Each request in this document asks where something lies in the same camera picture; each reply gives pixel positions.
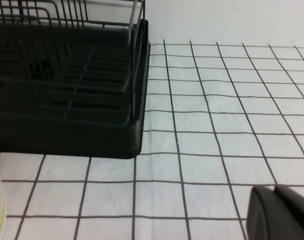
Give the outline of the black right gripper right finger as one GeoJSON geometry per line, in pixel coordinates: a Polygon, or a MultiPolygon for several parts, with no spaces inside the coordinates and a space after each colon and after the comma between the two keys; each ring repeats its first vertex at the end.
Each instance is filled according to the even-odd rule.
{"type": "Polygon", "coordinates": [[[285,185],[277,185],[274,192],[286,205],[293,218],[304,230],[304,196],[285,185]]]}

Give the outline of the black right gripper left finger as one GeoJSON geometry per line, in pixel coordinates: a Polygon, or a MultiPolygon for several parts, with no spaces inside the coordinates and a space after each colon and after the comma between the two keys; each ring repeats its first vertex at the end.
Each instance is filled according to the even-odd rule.
{"type": "Polygon", "coordinates": [[[276,240],[278,198],[268,188],[256,186],[250,193],[246,229],[250,240],[276,240]]]}

